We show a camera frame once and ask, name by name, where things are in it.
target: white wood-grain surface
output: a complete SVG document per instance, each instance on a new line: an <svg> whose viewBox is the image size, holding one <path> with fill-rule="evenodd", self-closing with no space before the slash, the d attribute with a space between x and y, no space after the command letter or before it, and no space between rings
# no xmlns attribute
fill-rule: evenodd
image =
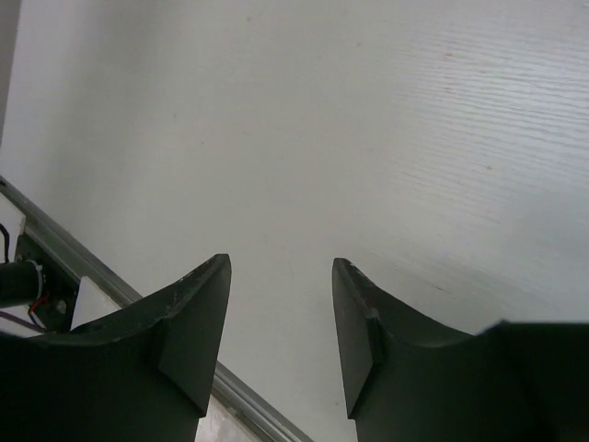
<svg viewBox="0 0 589 442"><path fill-rule="evenodd" d="M221 361L347 442L332 259L586 320L588 134L584 0L25 0L0 171L143 294L229 252Z"/></svg>

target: metal rail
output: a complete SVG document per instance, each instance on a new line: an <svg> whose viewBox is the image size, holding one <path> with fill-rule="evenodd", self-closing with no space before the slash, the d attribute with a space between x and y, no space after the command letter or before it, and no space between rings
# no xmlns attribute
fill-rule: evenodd
<svg viewBox="0 0 589 442"><path fill-rule="evenodd" d="M0 192L26 216L25 233L37 242L76 281L89 277L119 306L141 299L104 262L46 215L15 186L0 176ZM312 442L256 392L217 361L213 396L260 439L273 442Z"/></svg>

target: red wire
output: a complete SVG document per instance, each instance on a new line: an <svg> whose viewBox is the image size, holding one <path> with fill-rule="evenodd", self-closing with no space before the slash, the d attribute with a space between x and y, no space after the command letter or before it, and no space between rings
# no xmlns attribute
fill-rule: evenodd
<svg viewBox="0 0 589 442"><path fill-rule="evenodd" d="M49 296L51 295L51 293L48 293L47 295L45 295L44 297L40 297L39 299L37 299L32 306L30 306L29 308L29 313L32 313L33 311L35 311L35 309L40 306L42 303L44 303L46 306L49 305Z"/></svg>

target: wire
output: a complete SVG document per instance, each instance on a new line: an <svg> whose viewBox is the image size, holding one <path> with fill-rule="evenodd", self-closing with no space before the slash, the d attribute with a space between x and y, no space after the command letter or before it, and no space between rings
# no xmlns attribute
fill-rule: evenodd
<svg viewBox="0 0 589 442"><path fill-rule="evenodd" d="M49 297L51 296L51 293L48 293L47 295L45 295L44 297L40 297L39 299L37 299L30 307L29 307L29 311L27 312L29 314L29 318L30 320L32 320L33 324L35 324L36 327L40 327L42 328L42 326L37 322L37 318L35 318L34 313L35 310L37 309L38 306L40 306L41 304L45 304L46 306L49 305Z"/></svg>
<svg viewBox="0 0 589 442"><path fill-rule="evenodd" d="M29 330L33 330L34 332L38 332L38 333L45 333L46 332L46 330L43 329L42 327L40 327L39 325L29 324L25 320L22 320L21 318L15 316L15 315L12 315L10 313L7 313L5 311L0 311L0 318L4 318L5 320L9 320L11 322L14 322L17 325L25 327L26 329L29 329Z"/></svg>
<svg viewBox="0 0 589 442"><path fill-rule="evenodd" d="M41 293L43 293L43 266L37 264L37 262L33 260L27 260L27 262L33 264L35 266L35 270L37 271L37 278L39 279L39 282L37 284L37 299L39 299Z"/></svg>
<svg viewBox="0 0 589 442"><path fill-rule="evenodd" d="M4 264L8 264L10 260L8 259L8 249L10 249L10 234L4 225L0 224L0 232L4 235Z"/></svg>

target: white wall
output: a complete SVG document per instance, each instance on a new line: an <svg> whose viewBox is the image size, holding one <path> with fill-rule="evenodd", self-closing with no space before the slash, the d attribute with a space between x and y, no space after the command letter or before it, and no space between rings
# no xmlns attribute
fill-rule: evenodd
<svg viewBox="0 0 589 442"><path fill-rule="evenodd" d="M15 40L17 39L20 0L0 0L0 145L8 98L8 84Z"/></svg>
<svg viewBox="0 0 589 442"><path fill-rule="evenodd" d="M220 359L352 441L336 256L476 331L586 320L583 0L28 0L0 171L141 293L234 263Z"/></svg>

